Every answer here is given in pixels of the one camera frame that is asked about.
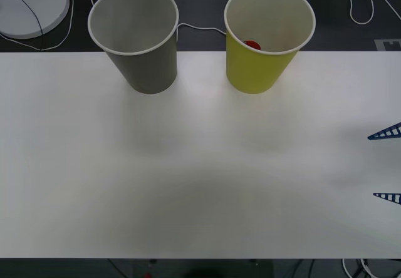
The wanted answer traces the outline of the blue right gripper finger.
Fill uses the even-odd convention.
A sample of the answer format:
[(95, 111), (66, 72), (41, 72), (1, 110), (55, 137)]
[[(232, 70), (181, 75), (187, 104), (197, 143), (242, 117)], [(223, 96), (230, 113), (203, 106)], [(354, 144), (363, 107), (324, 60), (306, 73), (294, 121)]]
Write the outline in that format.
[(393, 202), (396, 204), (401, 204), (401, 194), (400, 193), (374, 193), (375, 197), (380, 199)]
[(394, 124), (367, 137), (368, 140), (401, 138), (401, 123)]

